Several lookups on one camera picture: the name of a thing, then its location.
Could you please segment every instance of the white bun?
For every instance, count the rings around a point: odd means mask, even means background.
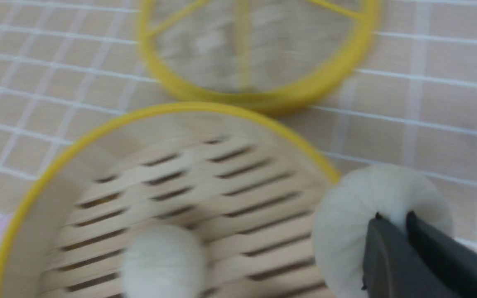
[[[405,232],[410,211],[452,235],[452,215],[441,193],[410,168],[377,164],[354,171],[323,198],[312,229],[314,256],[337,298],[367,298],[360,289],[369,220],[380,213]]]
[[[121,278],[128,298],[195,298],[205,288],[205,251],[184,228],[152,226],[128,248]]]

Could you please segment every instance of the yellow rim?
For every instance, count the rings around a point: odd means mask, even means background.
[[[305,139],[301,138],[295,132],[281,125],[280,123],[257,113],[237,107],[226,106],[223,104],[201,102],[170,103],[138,110],[111,120],[106,124],[95,128],[93,131],[89,132],[89,134],[82,137],[79,141],[67,149],[67,151],[65,151],[59,158],[57,158],[55,162],[53,162],[53,164],[47,168],[47,171],[45,171],[42,177],[38,179],[38,181],[36,181],[36,183],[32,186],[27,195],[25,195],[25,198],[23,198],[23,202],[21,202],[19,208],[17,209],[15,216],[9,224],[0,245],[0,286],[5,272],[5,264],[8,259],[8,254],[10,253],[14,238],[17,235],[21,223],[24,221],[29,209],[32,207],[32,204],[34,204],[36,198],[44,189],[44,187],[49,183],[49,181],[51,181],[53,177],[55,177],[56,173],[58,173],[58,171],[67,162],[72,160],[72,158],[78,152],[82,151],[82,149],[93,143],[96,139],[112,130],[115,130],[118,127],[146,117],[186,111],[209,111],[223,113],[241,117],[267,127],[298,147],[322,169],[322,171],[325,173],[325,176],[329,181],[331,181],[331,183],[336,184],[339,181],[340,175],[336,168],[330,164],[327,158],[324,158],[320,153],[318,153],[318,151],[316,151],[316,149],[314,149],[314,147],[312,147],[312,145],[305,141]]]
[[[247,17],[244,10],[247,0],[237,0],[237,45],[239,53],[240,78],[243,85],[249,84],[248,71],[248,46],[244,35],[248,32]],[[159,58],[152,36],[159,34],[166,28],[174,25],[182,17],[191,11],[205,5],[208,0],[196,0],[193,4],[180,10],[167,21],[153,29],[148,30],[147,24],[151,17],[152,7],[155,0],[143,0],[142,10],[138,24],[138,39],[140,41],[140,53],[147,62],[150,72],[163,84],[171,94],[184,101],[208,101],[233,104],[267,113],[269,115],[281,115],[294,111],[322,98],[324,94],[335,88],[352,69],[360,62],[371,45],[373,31],[378,26],[381,15],[381,0],[362,0],[360,12],[349,11],[341,6],[332,4],[328,0],[308,0],[331,11],[346,15],[354,19],[354,26],[348,38],[343,42],[335,55],[327,59],[317,70],[304,78],[295,81],[279,89],[263,93],[220,93],[203,89],[174,73]]]

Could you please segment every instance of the black tongs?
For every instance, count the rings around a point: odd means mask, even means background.
[[[369,298],[477,298],[477,254],[419,219],[407,235],[379,214],[369,221],[362,288]]]

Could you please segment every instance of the beige table surface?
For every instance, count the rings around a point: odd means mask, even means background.
[[[347,172],[376,162],[431,177],[477,251],[477,0],[389,0],[366,63],[281,119]],[[0,0],[0,217],[67,145],[172,99],[135,51],[138,0]]]

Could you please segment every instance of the bamboo steamer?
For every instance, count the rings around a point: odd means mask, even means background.
[[[176,103],[125,115],[28,193],[0,250],[0,298],[122,298],[123,253],[157,224],[203,239],[203,297],[330,297],[310,232],[337,180],[303,139],[246,110]]]
[[[180,100],[280,115],[319,100],[369,48],[380,0],[144,0],[140,49]]]

